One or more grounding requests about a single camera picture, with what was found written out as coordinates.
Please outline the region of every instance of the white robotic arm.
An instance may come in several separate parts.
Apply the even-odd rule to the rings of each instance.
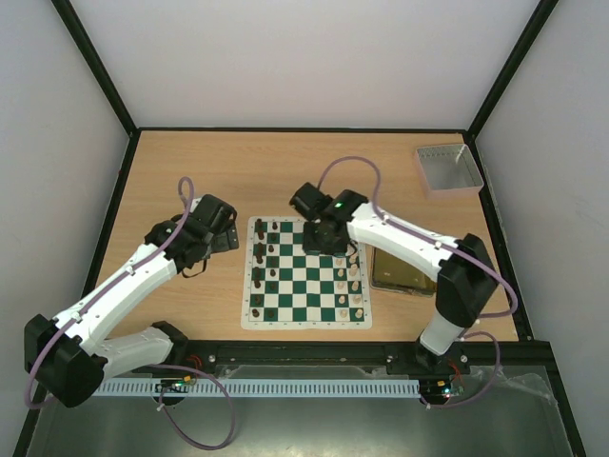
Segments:
[[[144,244],[96,290],[52,320],[39,314],[28,322],[26,370],[32,369],[50,338],[70,321],[75,322],[36,372],[36,379],[67,407],[85,401],[113,376],[168,358],[179,362],[187,338],[166,322],[134,335],[106,338],[144,298],[176,274],[184,275],[186,268],[199,262],[204,262],[205,270],[212,253],[236,249],[236,216],[233,207],[206,195],[193,201],[184,226],[173,238],[170,235],[178,231],[180,216],[154,226]],[[163,246],[163,251],[146,260]]]
[[[294,194],[290,205],[307,220],[305,252],[342,255],[351,241],[366,243],[398,257],[438,283],[436,311],[418,340],[421,347],[418,360],[422,365],[430,367],[438,362],[474,324],[497,287],[495,280],[482,270],[440,248],[445,245],[462,250],[493,268],[483,242],[472,234],[462,240],[440,235],[382,209],[375,210],[367,198],[352,190],[332,198],[310,183]]]

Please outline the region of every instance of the black metal frame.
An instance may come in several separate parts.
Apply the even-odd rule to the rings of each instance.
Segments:
[[[459,133],[463,135],[464,142],[472,150],[476,163],[483,175],[484,183],[487,178],[484,176],[484,168],[476,147],[476,138],[481,132],[482,127],[488,120],[491,112],[498,104],[502,94],[509,82],[516,73],[526,53],[533,45],[540,33],[543,25],[550,16],[552,10],[557,5],[558,0],[540,0],[524,31],[521,34],[516,46],[512,49],[507,61],[503,65],[491,90],[487,94],[481,108],[476,115],[468,130],[463,129],[299,129],[299,128],[141,128],[138,129],[127,107],[114,86],[99,54],[88,38],[76,11],[69,0],[51,0],[57,12],[64,21],[70,35],[78,49],[83,54],[93,75],[97,79],[102,91],[106,95],[118,119],[122,123],[125,131],[130,137],[125,153],[121,172],[119,174],[114,192],[104,221],[102,232],[97,243],[95,253],[88,272],[83,295],[89,293],[95,287],[99,272],[108,247],[109,237],[116,219],[118,208],[121,203],[123,191],[127,184],[128,173],[133,161],[138,141],[142,131],[145,130],[181,130],[181,131],[280,131],[280,132],[349,132],[349,133]],[[489,187],[484,186],[480,193],[481,206],[484,212],[486,223],[491,235],[493,248],[497,256],[499,269],[514,287],[518,294],[521,306],[517,314],[513,316],[519,341],[514,343],[501,343],[501,363],[506,366],[543,366],[545,367],[550,379],[551,388],[554,396],[559,401],[560,414],[564,422],[566,432],[575,455],[579,457],[585,455],[583,444],[573,418],[571,408],[560,378],[558,368],[554,359],[554,354],[549,343],[531,341],[533,332],[531,330],[526,310],[522,302],[518,283],[514,274],[509,253],[506,248],[505,239],[501,230],[495,204]],[[300,364],[315,363],[321,365],[344,365],[348,361],[349,365],[357,366],[390,366],[393,362],[387,362],[387,355],[400,353],[401,351],[411,350],[413,342],[408,343],[322,343],[322,342],[228,342],[228,341],[192,341],[189,349],[197,352],[206,359],[213,355],[213,365],[231,364]],[[493,365],[495,360],[495,350],[490,343],[465,343],[463,349],[466,350],[470,365]],[[39,387],[34,400],[40,401],[46,392]],[[25,456],[31,441],[35,424],[38,419],[39,411],[31,410],[27,416],[19,437],[13,456]]]

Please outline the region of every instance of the chessboard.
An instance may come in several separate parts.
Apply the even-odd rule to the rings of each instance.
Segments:
[[[365,246],[345,257],[306,255],[305,221],[252,217],[241,324],[245,329],[372,327]]]

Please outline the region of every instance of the black enclosure frame edge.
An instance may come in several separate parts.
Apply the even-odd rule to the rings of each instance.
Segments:
[[[102,226],[102,231],[97,243],[96,249],[93,254],[91,266],[88,272],[88,277],[83,290],[83,295],[88,294],[95,287],[99,272],[103,263],[104,255],[108,247],[109,237],[112,232],[112,227],[116,219],[118,208],[123,196],[125,185],[127,184],[128,173],[133,161],[137,144],[140,139],[142,131],[145,130],[175,130],[175,131],[276,131],[276,132],[342,132],[342,133],[459,133],[463,135],[464,142],[472,150],[476,163],[481,170],[483,175],[484,183],[487,183],[486,176],[484,175],[484,168],[481,163],[481,158],[476,147],[476,137],[480,133],[482,127],[491,115],[494,107],[498,104],[502,94],[509,85],[509,82],[513,78],[514,74],[518,70],[522,60],[526,53],[533,45],[535,39],[540,33],[543,25],[550,16],[552,10],[557,5],[558,0],[540,0],[535,11],[531,15],[524,31],[521,34],[516,46],[510,53],[507,61],[503,65],[500,74],[498,75],[495,83],[491,90],[484,99],[479,112],[477,113],[473,123],[468,130],[463,129],[349,129],[349,128],[335,128],[335,129],[315,129],[315,128],[196,128],[196,127],[183,127],[183,128],[166,128],[166,127],[151,127],[138,129],[130,114],[128,113],[127,107],[123,103],[118,90],[115,88],[106,68],[104,67],[95,47],[88,38],[88,34],[85,31],[76,11],[69,0],[50,0],[53,6],[56,8],[61,19],[63,20],[66,28],[72,36],[76,46],[81,51],[84,59],[89,65],[91,72],[95,76],[100,88],[106,95],[108,102],[112,109],[116,113],[119,121],[123,125],[126,133],[130,137],[128,147],[125,153],[123,165],[116,182],[116,186],[112,193],[112,197],[108,206],[108,212]],[[578,457],[585,456],[585,450],[583,443],[578,432],[575,419],[573,417],[569,402],[566,396],[564,385],[560,378],[559,371],[556,366],[554,354],[549,343],[540,341],[531,341],[533,339],[533,333],[522,304],[520,290],[518,289],[518,283],[514,274],[513,267],[510,262],[509,253],[507,252],[505,239],[501,230],[501,222],[499,220],[492,196],[488,190],[488,186],[484,186],[480,194],[481,205],[486,218],[488,229],[491,235],[493,248],[495,250],[499,269],[501,274],[510,281],[510,283],[516,288],[516,292],[521,301],[519,312],[513,316],[514,323],[519,335],[518,342],[503,342],[501,343],[501,362],[506,366],[543,366],[546,368],[548,377],[550,380],[551,388],[554,392],[555,398],[559,402],[560,414],[564,423],[571,448],[575,455]],[[320,358],[327,360],[327,356],[324,353],[336,353],[338,351],[345,351],[345,355],[349,355],[349,351],[361,349],[369,350],[372,354],[380,354],[380,351],[387,353],[386,351],[391,348],[395,348],[398,345],[412,345],[413,343],[320,343],[320,342],[306,342],[306,343],[293,343],[293,342],[253,342],[253,341],[242,341],[242,342],[224,342],[224,341],[193,341],[191,342],[196,348],[213,348],[219,351],[220,358],[218,363],[223,362],[222,359],[222,348],[244,348],[247,350],[255,349],[257,355],[261,357],[270,357],[271,360],[276,362],[284,363],[285,358],[282,355],[286,349],[291,348],[305,348],[305,352],[309,353],[309,357],[316,357],[316,360],[320,361]],[[466,350],[469,357],[470,365],[492,365],[494,363],[495,352],[494,348],[489,343],[466,343]],[[43,387],[38,387],[34,393],[34,402],[40,402],[46,395],[46,390]],[[19,436],[13,457],[24,457],[27,455],[29,444],[35,429],[36,422],[38,420],[39,410],[30,410],[26,421],[23,425],[21,434]]]

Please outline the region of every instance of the white wall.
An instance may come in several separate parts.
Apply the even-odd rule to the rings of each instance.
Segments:
[[[561,1],[479,139],[536,337],[588,455],[609,393],[609,4]]]
[[[466,129],[537,0],[73,0],[138,126]]]
[[[23,327],[79,298],[126,144],[51,2],[0,2],[0,455],[27,412]]]

